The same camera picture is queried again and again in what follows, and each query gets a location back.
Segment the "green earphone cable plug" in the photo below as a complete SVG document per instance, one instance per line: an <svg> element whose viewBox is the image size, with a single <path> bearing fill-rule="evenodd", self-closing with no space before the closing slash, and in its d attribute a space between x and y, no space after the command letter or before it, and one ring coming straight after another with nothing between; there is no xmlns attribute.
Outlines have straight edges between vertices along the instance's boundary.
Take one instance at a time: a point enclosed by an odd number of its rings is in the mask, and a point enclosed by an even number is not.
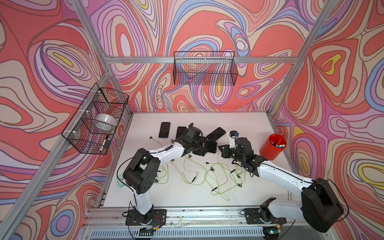
<svg viewBox="0 0 384 240"><path fill-rule="evenodd" d="M211 188L211 195L229 202L230 194L243 187L246 171L238 165L226 164L220 153L217 153L215 160L209 164L209 169L205 173L205 181Z"/></svg>

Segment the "blue-cased smartphone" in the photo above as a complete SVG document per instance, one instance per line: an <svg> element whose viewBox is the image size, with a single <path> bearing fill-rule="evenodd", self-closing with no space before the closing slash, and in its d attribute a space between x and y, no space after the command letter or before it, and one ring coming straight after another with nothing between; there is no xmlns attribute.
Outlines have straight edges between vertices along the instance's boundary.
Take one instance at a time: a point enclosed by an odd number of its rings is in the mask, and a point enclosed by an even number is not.
<svg viewBox="0 0 384 240"><path fill-rule="evenodd" d="M225 134L226 134L226 131L223 128L218 127L214 131L212 131L210 134L207 135L207 140L215 142Z"/></svg>

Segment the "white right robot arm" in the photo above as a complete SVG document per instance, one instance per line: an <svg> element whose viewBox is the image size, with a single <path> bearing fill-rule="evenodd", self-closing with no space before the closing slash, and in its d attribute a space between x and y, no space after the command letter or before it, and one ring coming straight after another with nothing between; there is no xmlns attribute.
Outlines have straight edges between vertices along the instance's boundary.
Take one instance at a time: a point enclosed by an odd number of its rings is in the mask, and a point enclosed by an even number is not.
<svg viewBox="0 0 384 240"><path fill-rule="evenodd" d="M256 155L247 138L230 137L228 145L218 149L224 159L232 159L252 177L267 179L298 197L297 201L277 201L271 197L264 201L258 211L262 222L272 223L277 219L305 221L318 232L327 232L342 219L344 208L328 180L305 178L287 171L266 158Z"/></svg>

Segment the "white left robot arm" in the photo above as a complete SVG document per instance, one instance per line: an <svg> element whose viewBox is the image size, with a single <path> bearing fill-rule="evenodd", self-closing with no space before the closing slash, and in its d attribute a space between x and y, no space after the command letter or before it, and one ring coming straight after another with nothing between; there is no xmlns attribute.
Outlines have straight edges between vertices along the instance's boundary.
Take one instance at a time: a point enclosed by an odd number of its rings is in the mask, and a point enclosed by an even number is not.
<svg viewBox="0 0 384 240"><path fill-rule="evenodd" d="M159 167L189 154L203 157L207 153L216 153L217 146L217 142L208 140L200 129L190 124L179 137L165 147L150 151L139 149L129 159L122 175L125 180L123 184L132 190L135 201L127 219L139 225L152 225L157 220L162 225L165 221L154 215L154 205L149 192Z"/></svg>

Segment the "green earphones middle set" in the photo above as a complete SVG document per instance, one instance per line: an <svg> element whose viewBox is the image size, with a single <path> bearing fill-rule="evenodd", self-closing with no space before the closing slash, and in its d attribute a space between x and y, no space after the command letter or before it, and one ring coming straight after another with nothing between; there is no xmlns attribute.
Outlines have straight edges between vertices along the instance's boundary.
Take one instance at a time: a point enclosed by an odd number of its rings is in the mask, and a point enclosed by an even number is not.
<svg viewBox="0 0 384 240"><path fill-rule="evenodd" d="M185 184L202 186L207 182L207 169L202 164L195 161L192 155L183 157L182 164L176 163L176 160L171 160L171 164Z"/></svg>

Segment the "green earphones set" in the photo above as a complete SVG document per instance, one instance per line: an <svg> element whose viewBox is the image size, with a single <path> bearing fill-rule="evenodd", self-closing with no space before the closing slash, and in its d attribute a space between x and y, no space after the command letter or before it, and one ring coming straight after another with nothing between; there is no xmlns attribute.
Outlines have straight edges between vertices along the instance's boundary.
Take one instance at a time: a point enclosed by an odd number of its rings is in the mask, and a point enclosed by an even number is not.
<svg viewBox="0 0 384 240"><path fill-rule="evenodd" d="M182 164L176 163L176 160L171 160L171 164L185 184L202 186L207 182L207 169L202 164L195 161L192 155L183 157Z"/></svg>
<svg viewBox="0 0 384 240"><path fill-rule="evenodd" d="M166 184L169 181L169 166L166 164L165 166L160 166L156 178L156 184Z"/></svg>

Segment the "green earphones left set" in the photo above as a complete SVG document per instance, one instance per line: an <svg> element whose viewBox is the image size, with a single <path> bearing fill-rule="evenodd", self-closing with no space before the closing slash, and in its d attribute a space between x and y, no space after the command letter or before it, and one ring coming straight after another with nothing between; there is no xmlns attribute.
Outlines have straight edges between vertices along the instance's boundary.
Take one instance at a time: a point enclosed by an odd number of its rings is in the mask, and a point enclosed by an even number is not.
<svg viewBox="0 0 384 240"><path fill-rule="evenodd" d="M156 184L166 184L169 181L169 166L166 164L165 166L160 166L156 178Z"/></svg>

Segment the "black smartphone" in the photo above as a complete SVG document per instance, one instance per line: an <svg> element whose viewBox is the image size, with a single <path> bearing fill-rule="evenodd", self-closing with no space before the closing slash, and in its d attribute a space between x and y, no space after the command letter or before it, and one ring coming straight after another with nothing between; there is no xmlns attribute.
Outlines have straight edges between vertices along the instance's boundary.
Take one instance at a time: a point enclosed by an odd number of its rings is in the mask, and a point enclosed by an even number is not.
<svg viewBox="0 0 384 240"><path fill-rule="evenodd" d="M187 131L187 129L187 127L177 127L176 139L181 137Z"/></svg>

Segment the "grey-edged smartphone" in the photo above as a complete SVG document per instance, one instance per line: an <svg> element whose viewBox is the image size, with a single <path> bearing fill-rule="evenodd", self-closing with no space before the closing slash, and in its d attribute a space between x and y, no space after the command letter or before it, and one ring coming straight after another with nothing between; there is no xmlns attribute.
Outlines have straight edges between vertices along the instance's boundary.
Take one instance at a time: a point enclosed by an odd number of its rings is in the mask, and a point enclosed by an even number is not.
<svg viewBox="0 0 384 240"><path fill-rule="evenodd" d="M170 122L162 122L161 123L160 131L159 131L159 138L160 139L167 139L169 137L170 127L171 127Z"/></svg>

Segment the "red plastic cup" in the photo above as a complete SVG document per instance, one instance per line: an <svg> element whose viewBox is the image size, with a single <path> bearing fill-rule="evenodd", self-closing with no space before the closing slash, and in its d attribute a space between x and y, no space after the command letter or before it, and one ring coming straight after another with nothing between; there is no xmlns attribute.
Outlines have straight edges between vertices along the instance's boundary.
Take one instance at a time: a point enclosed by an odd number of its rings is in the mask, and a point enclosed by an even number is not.
<svg viewBox="0 0 384 240"><path fill-rule="evenodd" d="M269 161L273 161L286 148L286 139L279 134L270 135L260 148L260 155Z"/></svg>

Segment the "mint alarm clock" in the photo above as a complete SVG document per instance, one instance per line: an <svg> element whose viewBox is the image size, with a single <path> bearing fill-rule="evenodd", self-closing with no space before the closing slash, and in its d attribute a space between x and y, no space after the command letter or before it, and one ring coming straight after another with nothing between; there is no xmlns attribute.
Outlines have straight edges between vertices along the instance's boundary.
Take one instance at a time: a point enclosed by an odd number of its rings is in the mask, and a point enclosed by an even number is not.
<svg viewBox="0 0 384 240"><path fill-rule="evenodd" d="M123 188L125 186L124 182L122 181L122 179L120 179L119 177L117 177L117 184L120 188Z"/></svg>

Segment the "white tape roll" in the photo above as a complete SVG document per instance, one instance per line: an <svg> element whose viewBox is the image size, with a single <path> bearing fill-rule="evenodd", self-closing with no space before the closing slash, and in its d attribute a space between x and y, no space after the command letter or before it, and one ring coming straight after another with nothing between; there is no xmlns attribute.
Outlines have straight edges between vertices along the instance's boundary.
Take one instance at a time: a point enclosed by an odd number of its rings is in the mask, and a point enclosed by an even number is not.
<svg viewBox="0 0 384 240"><path fill-rule="evenodd" d="M94 127L103 132L110 132L117 126L117 120L108 114L98 114L94 120Z"/></svg>

